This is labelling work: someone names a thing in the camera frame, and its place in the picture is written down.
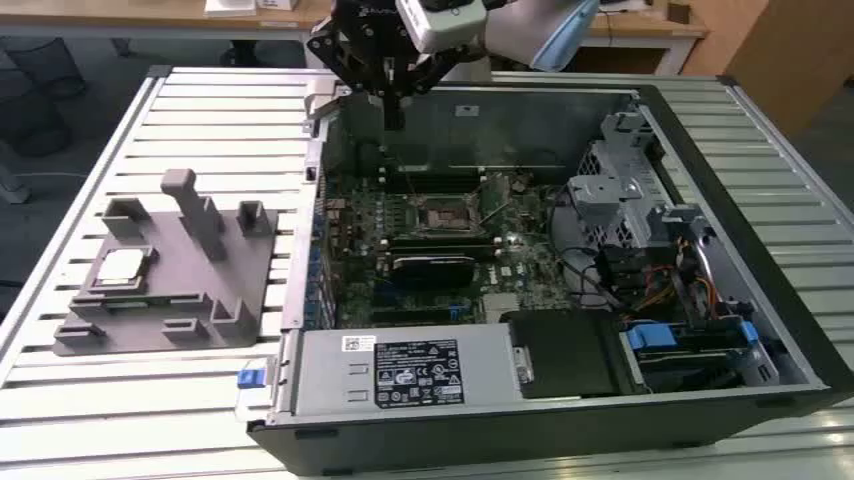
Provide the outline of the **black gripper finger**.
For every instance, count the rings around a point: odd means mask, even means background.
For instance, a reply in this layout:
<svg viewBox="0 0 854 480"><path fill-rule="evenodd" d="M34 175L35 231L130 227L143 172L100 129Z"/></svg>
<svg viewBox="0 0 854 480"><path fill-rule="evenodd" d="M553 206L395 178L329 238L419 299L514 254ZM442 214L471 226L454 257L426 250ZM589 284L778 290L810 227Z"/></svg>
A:
<svg viewBox="0 0 854 480"><path fill-rule="evenodd" d="M382 109L385 129L395 131L394 87L382 33L373 20L326 19L313 29L306 46L351 90L374 99Z"/></svg>
<svg viewBox="0 0 854 480"><path fill-rule="evenodd" d="M402 130L406 125L405 99L414 95L426 94L467 55L469 46L462 45L426 55L423 59L410 56L394 60L395 131Z"/></svg>

